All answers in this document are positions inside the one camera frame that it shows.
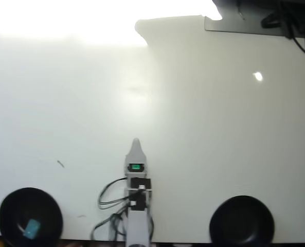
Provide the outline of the grey gripper green label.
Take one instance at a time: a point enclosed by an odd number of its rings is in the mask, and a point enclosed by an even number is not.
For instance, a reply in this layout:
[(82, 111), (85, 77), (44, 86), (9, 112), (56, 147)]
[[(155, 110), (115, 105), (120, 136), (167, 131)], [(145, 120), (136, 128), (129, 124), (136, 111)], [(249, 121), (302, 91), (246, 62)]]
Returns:
[(139, 138), (134, 138), (125, 158), (124, 174), (127, 178), (145, 178), (147, 176), (147, 159)]

